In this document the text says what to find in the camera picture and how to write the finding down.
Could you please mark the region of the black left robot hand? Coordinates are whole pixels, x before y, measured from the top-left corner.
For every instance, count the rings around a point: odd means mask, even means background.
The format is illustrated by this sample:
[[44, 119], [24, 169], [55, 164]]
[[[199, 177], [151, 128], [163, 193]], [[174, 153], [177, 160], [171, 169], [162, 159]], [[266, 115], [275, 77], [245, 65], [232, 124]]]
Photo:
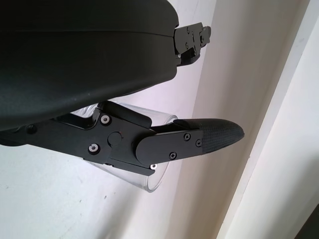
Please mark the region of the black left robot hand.
[[151, 176], [155, 165], [244, 137], [224, 119], [152, 126], [112, 102], [194, 63], [211, 28], [179, 26], [166, 0], [3, 0], [0, 142], [33, 145]]

